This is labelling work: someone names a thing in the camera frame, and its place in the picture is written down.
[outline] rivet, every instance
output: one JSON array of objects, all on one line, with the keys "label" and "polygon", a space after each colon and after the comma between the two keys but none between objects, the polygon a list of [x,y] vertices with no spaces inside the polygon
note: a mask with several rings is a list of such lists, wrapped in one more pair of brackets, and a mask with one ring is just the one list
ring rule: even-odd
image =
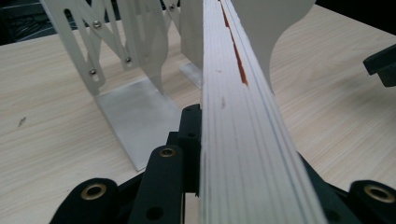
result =
[{"label": "rivet", "polygon": [[169,11],[173,12],[175,8],[176,8],[175,4],[169,5]]},{"label": "rivet", "polygon": [[102,26],[102,23],[99,22],[99,21],[94,21],[94,22],[92,23],[92,26],[93,26],[93,28],[95,28],[95,29],[99,29],[99,28]]},{"label": "rivet", "polygon": [[90,70],[90,75],[93,76],[93,75],[95,75],[95,74],[96,74],[96,69],[94,69],[94,68],[91,69],[91,70]]}]

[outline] wooden table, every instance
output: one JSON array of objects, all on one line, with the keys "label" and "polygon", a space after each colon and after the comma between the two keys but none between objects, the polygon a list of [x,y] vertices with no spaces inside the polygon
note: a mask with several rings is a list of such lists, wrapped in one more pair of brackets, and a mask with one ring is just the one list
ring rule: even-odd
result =
[{"label": "wooden table", "polygon": [[[186,63],[170,32],[165,92],[180,106],[200,92],[179,71]],[[362,61],[396,37],[322,7],[278,41],[272,82],[298,150],[328,182],[359,179],[396,188],[396,88],[369,77]],[[103,47],[106,89],[133,81]],[[137,171],[85,89],[57,35],[0,48],[0,223],[47,223],[80,182],[121,184]],[[189,196],[187,223],[197,222]]]}]

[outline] metal bracket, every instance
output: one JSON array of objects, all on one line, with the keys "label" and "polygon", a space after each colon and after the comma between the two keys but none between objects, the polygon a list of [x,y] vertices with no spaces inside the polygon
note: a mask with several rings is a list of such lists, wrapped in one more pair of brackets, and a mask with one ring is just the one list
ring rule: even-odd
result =
[{"label": "metal bracket", "polygon": [[[150,150],[179,123],[180,109],[164,95],[161,77],[171,21],[179,29],[177,0],[165,0],[166,13],[159,0],[117,0],[116,5],[111,0],[91,4],[86,0],[41,2],[114,134],[135,168],[143,169]],[[120,23],[115,11],[120,13]],[[70,23],[78,30],[73,31]],[[82,41],[75,34],[80,34]],[[120,58],[124,70],[140,67],[148,79],[101,94],[100,88],[106,83],[100,64],[102,42]]]},{"label": "metal bracket", "polygon": [[180,72],[182,72],[194,85],[198,88],[202,88],[202,69],[199,69],[195,66],[194,63],[185,63],[181,65],[179,68]]}]

